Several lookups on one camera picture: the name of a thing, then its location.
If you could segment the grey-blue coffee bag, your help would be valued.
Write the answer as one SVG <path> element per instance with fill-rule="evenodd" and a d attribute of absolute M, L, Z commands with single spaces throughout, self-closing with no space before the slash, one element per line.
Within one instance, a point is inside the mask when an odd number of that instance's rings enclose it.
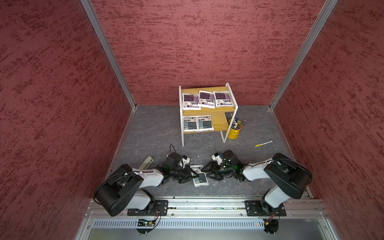
<path fill-rule="evenodd" d="M 183 117 L 183 130 L 184 132 L 197 132 L 198 129 L 198 117 L 187 116 Z"/>
<path fill-rule="evenodd" d="M 203 165 L 191 165 L 191 169 L 193 169 L 196 173 L 199 174 L 198 178 L 193 179 L 194 186 L 201 187 L 201 186 L 208 186 L 209 182 L 206 176 L 206 173 L 201 171 L 201 168 L 204 167 Z"/>
<path fill-rule="evenodd" d="M 199 132 L 204 131 L 213 131 L 213 122 L 212 122 L 212 116 L 198 116 L 198 130 Z"/>

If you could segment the purple coffee bag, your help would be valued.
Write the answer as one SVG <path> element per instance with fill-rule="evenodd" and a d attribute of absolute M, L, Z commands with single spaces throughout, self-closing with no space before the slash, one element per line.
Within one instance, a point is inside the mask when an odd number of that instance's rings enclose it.
<path fill-rule="evenodd" d="M 213 92 L 215 97 L 215 105 L 217 108 L 219 107 L 233 107 L 234 103 L 231 98 L 231 93 L 229 91 L 226 92 Z"/>
<path fill-rule="evenodd" d="M 201 108 L 215 109 L 215 96 L 212 92 L 199 91 L 198 106 Z"/>
<path fill-rule="evenodd" d="M 191 111 L 201 110 L 199 106 L 199 95 L 182 93 L 182 109 Z"/>

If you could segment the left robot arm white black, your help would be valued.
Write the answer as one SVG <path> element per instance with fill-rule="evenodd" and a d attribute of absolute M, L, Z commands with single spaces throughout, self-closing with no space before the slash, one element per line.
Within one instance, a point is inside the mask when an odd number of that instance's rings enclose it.
<path fill-rule="evenodd" d="M 128 214 L 157 216 L 161 211 L 157 210 L 156 199 L 145 190 L 146 187 L 158 187 L 170 179 L 183 184 L 198 177 L 189 165 L 182 168 L 179 164 L 164 164 L 151 170 L 139 170 L 123 164 L 97 187 L 93 200 L 103 206 L 111 217 L 124 210 Z"/>

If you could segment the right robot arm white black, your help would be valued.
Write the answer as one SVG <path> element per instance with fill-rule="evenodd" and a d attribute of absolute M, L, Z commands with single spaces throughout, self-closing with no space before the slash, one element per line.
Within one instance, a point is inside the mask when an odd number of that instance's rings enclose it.
<path fill-rule="evenodd" d="M 239 182 L 270 179 L 275 183 L 276 186 L 267 190 L 261 200 L 245 203 L 249 217 L 285 216 L 283 203 L 288 199 L 300 199 L 313 180 L 312 173 L 306 167 L 281 153 L 253 164 L 243 164 L 231 150 L 221 155 L 214 154 L 212 158 L 201 169 L 207 178 L 221 181 L 225 177 L 233 177 Z"/>

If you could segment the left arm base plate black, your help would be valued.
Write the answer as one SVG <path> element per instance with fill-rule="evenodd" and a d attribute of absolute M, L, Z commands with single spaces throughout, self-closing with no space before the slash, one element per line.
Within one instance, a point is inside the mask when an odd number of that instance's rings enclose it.
<path fill-rule="evenodd" d="M 161 216 L 164 217 L 168 212 L 169 201 L 155 200 L 151 201 L 143 210 L 128 209 L 128 216 Z"/>

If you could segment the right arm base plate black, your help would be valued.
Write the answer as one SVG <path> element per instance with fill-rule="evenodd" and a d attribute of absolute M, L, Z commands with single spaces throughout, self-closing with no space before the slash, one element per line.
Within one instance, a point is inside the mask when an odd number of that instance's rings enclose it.
<path fill-rule="evenodd" d="M 248 217 L 286 217 L 287 213 L 284 204 L 278 207 L 271 207 L 264 201 L 244 201 Z"/>

